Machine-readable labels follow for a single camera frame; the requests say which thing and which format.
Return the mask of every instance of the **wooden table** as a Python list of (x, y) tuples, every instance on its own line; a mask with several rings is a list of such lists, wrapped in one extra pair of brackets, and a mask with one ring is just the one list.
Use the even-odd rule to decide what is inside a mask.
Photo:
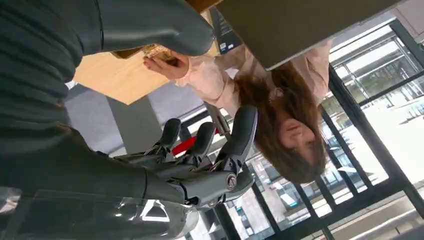
[[(220, 1), (187, 0), (187, 2), (209, 21), (209, 11), (206, 10)], [(85, 56), (76, 69), (74, 81), (127, 105), (168, 82), (166, 77), (144, 66), (144, 55), (138, 49), (118, 54), (131, 55), (131, 57), (117, 58), (109, 52)], [(218, 47), (214, 43), (207, 55), (217, 56), (218, 54)]]

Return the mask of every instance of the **woman's arm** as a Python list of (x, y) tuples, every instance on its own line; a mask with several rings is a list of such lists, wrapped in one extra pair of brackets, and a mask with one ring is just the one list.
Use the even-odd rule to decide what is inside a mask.
[(225, 108), (232, 116), (236, 114), (240, 104), (235, 82), (215, 63), (213, 57), (172, 54), (178, 59), (176, 67), (157, 58), (145, 58), (144, 64), (179, 87), (190, 86), (203, 101)]

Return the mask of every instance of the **gray panel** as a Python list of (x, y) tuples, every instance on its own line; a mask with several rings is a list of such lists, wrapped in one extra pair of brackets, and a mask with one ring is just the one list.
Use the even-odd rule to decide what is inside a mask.
[(219, 11), (270, 69), (401, 0), (225, 0)]
[(172, 82), (151, 92), (148, 97), (160, 124), (203, 105), (191, 87), (179, 87)]
[(162, 128), (148, 97), (131, 105), (107, 98), (128, 154), (150, 149), (162, 135)]
[(109, 153), (122, 146), (123, 141), (106, 97), (77, 85), (70, 90), (65, 106), (71, 125), (95, 151)]

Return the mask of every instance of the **woman's hand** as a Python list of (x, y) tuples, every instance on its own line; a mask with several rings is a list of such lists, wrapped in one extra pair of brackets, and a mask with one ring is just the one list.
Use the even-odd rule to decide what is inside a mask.
[(180, 79), (189, 71), (189, 57), (174, 51), (171, 51), (171, 55), (177, 59), (176, 66), (169, 65), (157, 57), (144, 57), (143, 64), (147, 67), (147, 69), (162, 74), (168, 79)]

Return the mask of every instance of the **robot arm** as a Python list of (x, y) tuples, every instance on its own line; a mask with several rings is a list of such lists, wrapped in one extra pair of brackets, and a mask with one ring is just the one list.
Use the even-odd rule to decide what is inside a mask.
[[(196, 171), (175, 179), (170, 176), (189, 168), (170, 168), (166, 176), (109, 158), (92, 151), (78, 131), (61, 124), (66, 122), (60, 104), (68, 93), (65, 83), (73, 78), (84, 55), (150, 43), (200, 55), (209, 49), (212, 40), (210, 26), (184, 0), (0, 0), (0, 188), (19, 192), (16, 207), (8, 211), (11, 214), (0, 212), (2, 239), (58, 234), (71, 237), (76, 233), (73, 227), (77, 220), (81, 220), (78, 224), (83, 231), (75, 239), (118, 239), (114, 235), (117, 231), (127, 239), (125, 234), (130, 230), (131, 236), (143, 236), (155, 229), (128, 224), (131, 216), (120, 218), (127, 217), (127, 213), (125, 209), (119, 212), (120, 205), (115, 208), (114, 203), (122, 199), (135, 200), (128, 207), (134, 207), (138, 214), (139, 206), (151, 203), (145, 200), (201, 206), (213, 199), (222, 200), (226, 194), (237, 195), (234, 191), (239, 189), (228, 177), (237, 177), (238, 169), (226, 167), (232, 164), (228, 161), (239, 164), (246, 157), (237, 144), (223, 148), (226, 154), (220, 154), (220, 164), (225, 167), (197, 171), (197, 161), (210, 146), (206, 137), (184, 162), (175, 163), (192, 165)], [(248, 110), (254, 119), (255, 111)], [(234, 125), (242, 124), (239, 121), (242, 118), (236, 117)], [(208, 127), (204, 129), (205, 134), (211, 132)], [(254, 130), (254, 126), (245, 130), (248, 138), (234, 131), (234, 139), (241, 140), (243, 148), (248, 149)], [(164, 136), (158, 146), (169, 149), (175, 136)], [(155, 209), (162, 207), (155, 204)], [(113, 221), (93, 225), (96, 219), (105, 219), (99, 214)]]

